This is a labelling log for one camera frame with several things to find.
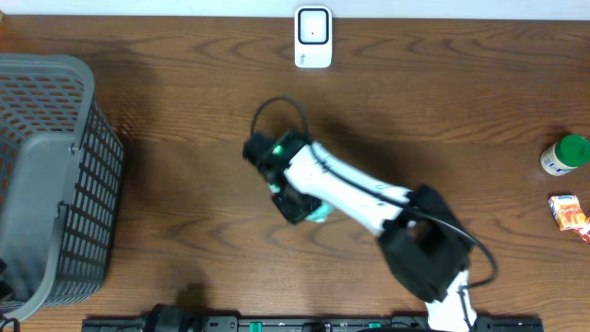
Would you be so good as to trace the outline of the teal wet wipes pack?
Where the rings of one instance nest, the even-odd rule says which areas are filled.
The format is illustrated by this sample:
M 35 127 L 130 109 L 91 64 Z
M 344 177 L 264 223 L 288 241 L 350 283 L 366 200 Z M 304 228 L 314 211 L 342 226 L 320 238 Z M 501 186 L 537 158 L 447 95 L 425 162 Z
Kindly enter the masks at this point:
M 297 224 L 301 221 L 311 221 L 316 223 L 323 223 L 327 217 L 334 211 L 334 208 L 324 201 L 320 201 L 311 196 L 304 196 L 310 201 L 309 206 L 298 203 L 291 199 L 280 188 L 274 184 L 267 185 L 272 195 L 272 201 L 290 224 Z

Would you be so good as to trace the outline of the green lid jar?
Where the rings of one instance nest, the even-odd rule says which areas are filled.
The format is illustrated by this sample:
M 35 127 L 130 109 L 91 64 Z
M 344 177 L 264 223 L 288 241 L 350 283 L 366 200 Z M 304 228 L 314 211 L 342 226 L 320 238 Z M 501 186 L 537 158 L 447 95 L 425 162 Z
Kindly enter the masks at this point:
M 552 176 L 562 176 L 589 162 L 589 141 L 580 135 L 568 135 L 540 155 L 540 165 Z

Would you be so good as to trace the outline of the orange snack packet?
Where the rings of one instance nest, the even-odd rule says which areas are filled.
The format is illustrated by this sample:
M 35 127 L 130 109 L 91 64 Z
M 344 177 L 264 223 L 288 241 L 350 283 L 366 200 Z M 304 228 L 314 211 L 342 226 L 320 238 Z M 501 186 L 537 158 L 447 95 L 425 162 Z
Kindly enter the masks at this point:
M 582 229 L 588 224 L 577 196 L 551 196 L 549 208 L 561 231 Z

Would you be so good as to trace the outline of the red orange snack bar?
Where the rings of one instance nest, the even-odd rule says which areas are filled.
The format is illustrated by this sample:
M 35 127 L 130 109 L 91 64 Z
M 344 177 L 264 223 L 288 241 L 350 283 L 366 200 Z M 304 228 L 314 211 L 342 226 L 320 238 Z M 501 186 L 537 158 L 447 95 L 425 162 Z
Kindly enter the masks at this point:
M 590 223 L 589 223 L 589 216 L 586 216 L 586 223 L 580 227 L 576 227 L 573 230 L 576 234 L 578 234 L 586 243 L 590 243 Z

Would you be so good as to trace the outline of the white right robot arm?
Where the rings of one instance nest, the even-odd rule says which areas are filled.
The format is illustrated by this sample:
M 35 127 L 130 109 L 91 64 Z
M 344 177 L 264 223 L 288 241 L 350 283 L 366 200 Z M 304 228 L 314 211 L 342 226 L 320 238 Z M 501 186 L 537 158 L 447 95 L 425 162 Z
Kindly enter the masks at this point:
M 375 237 L 397 281 L 425 302 L 431 329 L 475 329 L 468 293 L 474 239 L 434 189 L 382 182 L 297 131 L 279 139 L 254 133 L 242 155 L 264 178 L 287 222 L 322 222 L 332 210 L 341 211 Z

